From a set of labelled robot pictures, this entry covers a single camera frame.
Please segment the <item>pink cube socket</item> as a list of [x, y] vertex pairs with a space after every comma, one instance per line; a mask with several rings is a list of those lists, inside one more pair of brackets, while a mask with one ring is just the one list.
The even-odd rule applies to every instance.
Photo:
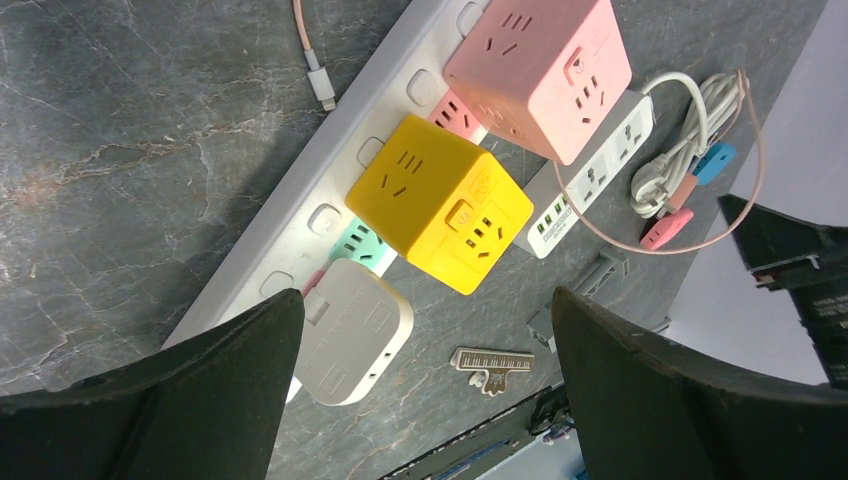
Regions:
[[448, 61], [450, 89], [493, 135], [572, 164], [631, 82], [609, 1], [492, 1]]

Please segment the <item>yellow cube socket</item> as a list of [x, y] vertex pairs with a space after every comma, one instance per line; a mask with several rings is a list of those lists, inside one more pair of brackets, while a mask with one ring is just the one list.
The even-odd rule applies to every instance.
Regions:
[[399, 256], [472, 294], [534, 212], [485, 148], [406, 116], [345, 197]]

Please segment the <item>small pink plug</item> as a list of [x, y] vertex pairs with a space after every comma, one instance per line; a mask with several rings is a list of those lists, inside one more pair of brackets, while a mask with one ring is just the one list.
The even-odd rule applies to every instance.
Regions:
[[665, 212], [675, 213], [679, 211], [684, 206], [686, 200], [692, 194], [697, 185], [698, 178], [691, 173], [687, 173], [681, 180], [677, 189], [665, 203]]

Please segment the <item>pink plug adapter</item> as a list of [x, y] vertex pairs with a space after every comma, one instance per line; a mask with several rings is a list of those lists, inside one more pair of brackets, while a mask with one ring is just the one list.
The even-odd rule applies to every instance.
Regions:
[[669, 241], [693, 219], [694, 212], [682, 208], [656, 220], [640, 239], [640, 246], [649, 251], [656, 251]]

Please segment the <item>long white power strip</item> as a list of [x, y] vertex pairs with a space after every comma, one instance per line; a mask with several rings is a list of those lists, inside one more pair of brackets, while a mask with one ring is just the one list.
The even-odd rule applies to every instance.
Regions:
[[174, 346], [295, 289], [306, 295], [346, 258], [382, 280], [395, 252], [345, 197], [400, 122], [421, 117], [473, 143], [485, 129], [448, 90], [444, 68], [481, 1], [414, 1], [307, 143], [167, 339]]

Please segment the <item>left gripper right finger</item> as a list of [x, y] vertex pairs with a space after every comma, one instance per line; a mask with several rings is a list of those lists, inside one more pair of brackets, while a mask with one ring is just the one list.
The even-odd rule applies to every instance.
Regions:
[[593, 479], [843, 479], [847, 394], [760, 374], [559, 287], [552, 325]]

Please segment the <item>blue plug adapter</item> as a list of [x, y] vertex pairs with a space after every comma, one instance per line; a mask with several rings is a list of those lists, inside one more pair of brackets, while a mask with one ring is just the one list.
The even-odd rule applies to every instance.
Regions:
[[698, 186], [712, 182], [722, 170], [736, 157], [737, 150], [733, 145], [718, 142], [712, 145], [707, 153], [695, 165], [692, 175], [697, 179]]

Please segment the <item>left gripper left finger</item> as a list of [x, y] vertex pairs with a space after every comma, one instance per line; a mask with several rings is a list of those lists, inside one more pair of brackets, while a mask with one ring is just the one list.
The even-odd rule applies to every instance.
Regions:
[[3, 397], [2, 477], [264, 478], [304, 320], [287, 289], [132, 364]]

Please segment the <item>small white power strip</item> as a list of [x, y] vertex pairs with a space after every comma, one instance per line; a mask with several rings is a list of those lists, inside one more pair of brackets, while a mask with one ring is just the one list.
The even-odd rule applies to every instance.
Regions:
[[530, 220], [513, 243], [539, 259], [547, 257], [579, 222], [604, 189], [652, 133], [652, 99], [625, 91], [576, 160], [547, 162], [523, 188], [533, 202]]

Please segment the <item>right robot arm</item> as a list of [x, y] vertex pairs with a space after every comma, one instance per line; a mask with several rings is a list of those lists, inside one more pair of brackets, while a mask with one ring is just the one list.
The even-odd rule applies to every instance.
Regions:
[[759, 288], [789, 293], [831, 387], [847, 388], [847, 228], [754, 204], [732, 237]]

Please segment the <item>white plug adapter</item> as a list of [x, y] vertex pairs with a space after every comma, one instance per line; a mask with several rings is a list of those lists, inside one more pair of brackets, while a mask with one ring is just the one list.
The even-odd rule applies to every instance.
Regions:
[[318, 403], [362, 400], [410, 337], [410, 303], [370, 269], [335, 260], [304, 299], [294, 377]]

